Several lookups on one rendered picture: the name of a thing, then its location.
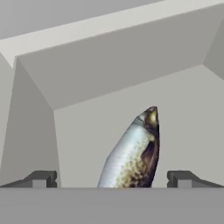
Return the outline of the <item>grey fridge interior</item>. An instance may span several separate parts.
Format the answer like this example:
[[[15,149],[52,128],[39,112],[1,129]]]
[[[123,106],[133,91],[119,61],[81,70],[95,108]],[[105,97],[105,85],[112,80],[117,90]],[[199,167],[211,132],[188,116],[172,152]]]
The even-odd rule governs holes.
[[[108,154],[157,106],[160,161],[219,181],[224,0],[165,0],[0,40],[0,185],[36,170],[94,187]]]

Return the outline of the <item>silver fish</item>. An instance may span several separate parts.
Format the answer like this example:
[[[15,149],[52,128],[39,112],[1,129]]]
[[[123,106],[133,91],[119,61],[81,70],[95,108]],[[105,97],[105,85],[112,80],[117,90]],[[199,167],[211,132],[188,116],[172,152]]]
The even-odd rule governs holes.
[[[109,153],[98,188],[151,188],[160,151],[158,107],[138,115]]]

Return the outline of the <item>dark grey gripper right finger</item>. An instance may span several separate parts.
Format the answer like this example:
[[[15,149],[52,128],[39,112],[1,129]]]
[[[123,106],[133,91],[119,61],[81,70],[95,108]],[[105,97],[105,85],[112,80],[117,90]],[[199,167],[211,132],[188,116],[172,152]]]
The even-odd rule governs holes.
[[[169,188],[224,188],[224,185],[201,179],[191,171],[168,171],[167,179]]]

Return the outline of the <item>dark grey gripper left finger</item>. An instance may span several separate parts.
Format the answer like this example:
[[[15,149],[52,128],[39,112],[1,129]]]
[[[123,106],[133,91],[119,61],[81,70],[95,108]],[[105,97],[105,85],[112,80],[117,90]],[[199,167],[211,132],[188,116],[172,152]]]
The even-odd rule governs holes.
[[[56,188],[56,171],[33,171],[27,177],[2,185],[2,188]]]

